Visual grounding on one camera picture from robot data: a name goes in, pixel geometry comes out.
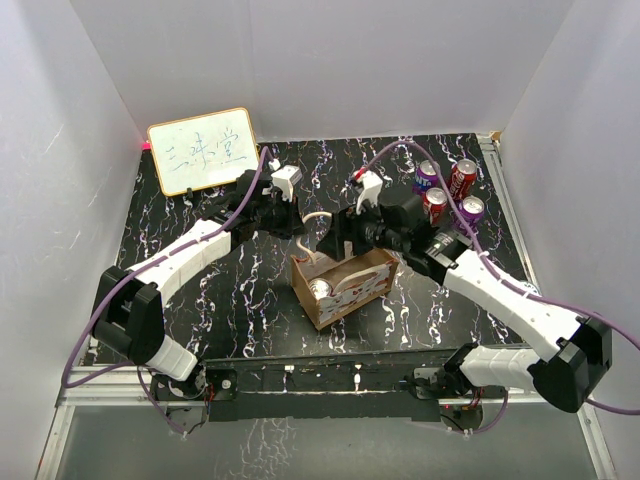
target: cardboard box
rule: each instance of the cardboard box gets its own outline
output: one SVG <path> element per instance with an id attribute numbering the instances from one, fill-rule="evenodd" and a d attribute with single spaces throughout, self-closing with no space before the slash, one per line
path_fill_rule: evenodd
<path id="1" fill-rule="evenodd" d="M 291 285 L 318 330 L 389 292 L 398 268 L 398 260 L 378 248 L 342 262 L 334 262 L 322 253 L 316 253 L 316 259 L 313 265 L 309 258 L 291 256 Z M 315 278 L 331 284 L 331 296 L 314 296 L 309 282 Z"/>

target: soda can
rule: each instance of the soda can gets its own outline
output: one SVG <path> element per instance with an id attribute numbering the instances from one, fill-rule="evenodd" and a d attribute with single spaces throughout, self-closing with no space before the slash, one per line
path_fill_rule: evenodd
<path id="1" fill-rule="evenodd" d="M 430 188 L 422 197 L 424 213 L 429 216 L 431 225 L 435 225 L 447 209 L 447 196 L 444 190 L 438 187 Z"/>
<path id="2" fill-rule="evenodd" d="M 416 177 L 413 181 L 413 193 L 417 195 L 424 194 L 431 187 L 438 185 L 438 175 L 436 170 L 431 166 L 431 162 L 425 160 L 416 169 Z"/>
<path id="3" fill-rule="evenodd" d="M 462 200 L 469 195 L 471 185 L 473 185 L 477 177 L 478 166 L 475 162 L 464 158 L 456 163 L 451 170 L 451 176 L 447 182 L 453 199 Z"/>
<path id="4" fill-rule="evenodd" d="M 484 202 L 478 197 L 470 195 L 460 202 L 458 209 L 460 210 L 462 218 L 464 218 L 469 226 L 475 231 L 478 222 L 480 222 L 482 215 L 484 215 Z M 460 233 L 467 233 L 456 216 L 453 218 L 453 228 L 458 230 Z"/>
<path id="5" fill-rule="evenodd" d="M 324 297 L 330 297 L 333 293 L 333 287 L 323 278 L 314 278 L 309 282 L 309 290 L 318 300 Z"/>

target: whiteboard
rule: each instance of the whiteboard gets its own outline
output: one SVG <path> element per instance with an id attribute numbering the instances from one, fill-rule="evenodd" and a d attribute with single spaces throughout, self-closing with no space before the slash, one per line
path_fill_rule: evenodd
<path id="1" fill-rule="evenodd" d="M 256 141 L 244 108 L 152 125 L 147 134 L 166 196 L 230 183 L 258 166 Z"/>

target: white wall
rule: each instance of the white wall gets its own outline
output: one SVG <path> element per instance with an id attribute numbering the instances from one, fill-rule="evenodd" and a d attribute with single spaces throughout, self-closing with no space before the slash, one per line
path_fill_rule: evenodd
<path id="1" fill-rule="evenodd" d="M 515 210 L 543 290 L 640 336 L 640 4 L 578 0 L 503 135 Z M 619 337 L 594 392 L 640 408 L 640 354 Z M 620 478 L 640 419 L 599 415 Z"/>
<path id="2" fill-rule="evenodd" d="M 259 139 L 500 130 L 573 0 L 72 0 L 143 134 L 246 106 Z"/>
<path id="3" fill-rule="evenodd" d="M 0 2 L 0 478 L 35 475 L 140 141 L 67 0 Z"/>

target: black marble table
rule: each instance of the black marble table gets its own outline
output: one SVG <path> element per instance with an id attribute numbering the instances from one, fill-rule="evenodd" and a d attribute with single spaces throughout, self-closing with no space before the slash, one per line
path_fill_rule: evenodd
<path id="1" fill-rule="evenodd" d="M 336 211 L 353 203 L 348 176 L 397 138 L 368 138 L 267 144 L 283 164 L 300 166 L 297 185 L 302 214 Z M 413 137 L 440 163 L 443 172 L 462 158 L 479 165 L 473 193 L 486 204 L 479 238 L 491 258 L 514 277 L 524 270 L 506 225 L 493 183 L 473 134 Z M 397 150 L 376 167 L 385 185 L 411 188 L 415 153 Z M 167 198 L 160 192 L 153 160 L 143 153 L 131 199 L 118 264 L 136 264 L 169 245 L 203 216 L 224 187 Z M 312 246 L 326 230 L 318 220 Z M 347 353 L 412 348 L 455 348 L 477 341 L 485 345 L 520 339 L 466 298 L 440 288 L 401 264 L 393 290 L 321 332 L 306 317 L 290 286 L 293 241 L 257 234 L 225 258 L 207 267 L 178 292 L 165 309 L 166 330 L 204 358 Z M 85 365 L 120 361 L 99 346 Z"/>

